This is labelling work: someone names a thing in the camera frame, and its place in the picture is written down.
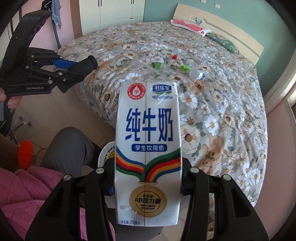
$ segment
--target green pillow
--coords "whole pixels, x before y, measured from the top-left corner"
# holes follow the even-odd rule
[[[207,36],[210,39],[213,39],[217,43],[221,44],[224,48],[226,48],[231,53],[239,53],[239,49],[237,48],[237,46],[235,46],[235,44],[230,40],[228,40],[227,38],[224,38],[223,36],[218,34],[207,34]]]

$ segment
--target red stripe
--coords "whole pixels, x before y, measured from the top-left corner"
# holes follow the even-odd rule
[[[127,166],[125,165],[124,163],[122,163],[118,158],[116,158],[116,163],[118,163],[120,166],[128,169],[128,170],[132,170],[132,171],[136,171],[136,172],[139,172],[139,173],[142,173],[143,171],[139,168],[136,168],[136,167],[130,167],[130,166]]]
[[[169,162],[163,162],[163,163],[159,163],[157,166],[153,167],[151,169],[151,171],[149,172],[149,174],[147,175],[147,178],[146,178],[146,181],[150,180],[150,177],[152,176],[152,174],[159,168],[161,167],[165,167],[165,166],[169,166],[169,165],[172,165],[172,164],[175,164],[177,162],[180,162],[181,161],[181,157],[178,157],[177,159],[175,160],[171,160]]]

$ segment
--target bright green toy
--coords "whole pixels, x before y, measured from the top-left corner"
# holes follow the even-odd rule
[[[191,68],[188,65],[182,65],[181,69],[184,70],[184,71],[190,71],[191,70]]]
[[[154,63],[154,68],[155,69],[160,69],[161,68],[161,63],[160,62],[155,62]]]

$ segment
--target floral bedspread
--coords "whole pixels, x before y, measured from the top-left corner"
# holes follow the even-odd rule
[[[183,157],[207,174],[230,174],[255,205],[266,169],[267,123],[256,68],[249,60],[169,22],[93,32],[59,54],[77,62],[89,55],[97,59],[98,69],[76,90],[113,127],[122,82],[176,81]],[[160,70],[153,68],[156,61],[162,63]],[[181,70],[183,64],[204,71],[205,78],[194,82]]]

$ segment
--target metal rivet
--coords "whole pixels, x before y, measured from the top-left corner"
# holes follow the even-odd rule
[[[192,168],[190,168],[190,171],[192,173],[198,173],[200,170],[197,167],[192,167]]]
[[[99,168],[97,168],[97,170],[96,170],[96,173],[97,174],[102,174],[102,173],[104,173],[104,168],[102,168],[102,167],[99,167]]]
[[[65,181],[69,181],[69,180],[71,179],[71,175],[70,175],[70,174],[66,174],[66,175],[63,177],[63,179],[64,179]]]
[[[230,181],[231,180],[231,176],[229,176],[228,174],[223,175],[223,179],[226,181]]]

